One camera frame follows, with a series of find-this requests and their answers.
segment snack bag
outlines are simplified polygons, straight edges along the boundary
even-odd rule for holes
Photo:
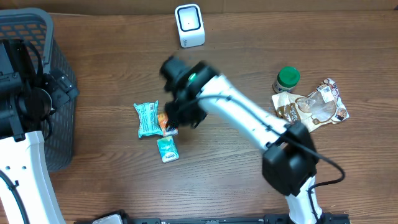
[[[159,102],[143,103],[140,105],[134,104],[139,115],[139,129],[138,137],[151,136],[154,134],[163,135],[162,130],[158,125],[157,120],[157,106]]]
[[[157,119],[159,120],[159,126],[163,131],[163,137],[174,136],[178,134],[177,128],[166,127],[167,122],[169,121],[167,114],[161,113],[157,115]]]
[[[307,97],[283,92],[273,95],[272,100],[278,117],[290,123],[301,120],[310,132],[324,124],[336,124],[349,118],[336,83],[330,78]]]
[[[160,156],[162,156],[164,163],[179,159],[180,156],[172,136],[157,140],[157,146],[159,147]]]

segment gray plastic basket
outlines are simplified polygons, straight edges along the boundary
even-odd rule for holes
[[[75,73],[55,41],[53,32],[50,15],[41,9],[0,11],[0,39],[29,40],[41,54],[45,73],[58,68],[76,85]],[[33,52],[29,53],[37,69],[37,57]],[[45,142],[45,159],[49,171],[63,169],[72,160],[75,105],[76,101],[73,100],[50,117],[53,133]],[[48,124],[42,123],[42,127],[43,135],[46,137],[49,133]]]

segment jar with green lid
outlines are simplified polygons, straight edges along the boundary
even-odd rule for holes
[[[284,67],[272,85],[276,93],[291,92],[300,80],[300,72],[294,67]]]

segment barcode sticker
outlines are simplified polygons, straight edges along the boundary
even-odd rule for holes
[[[325,103],[328,103],[328,102],[330,102],[330,101],[335,99],[335,97],[331,93],[330,86],[326,86],[326,87],[324,87],[323,89],[321,89],[319,91],[321,92],[323,101]]]

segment brown wall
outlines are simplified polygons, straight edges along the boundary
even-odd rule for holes
[[[172,14],[186,0],[0,0],[0,7],[40,7],[69,14]],[[398,0],[196,0],[204,13],[391,10]]]

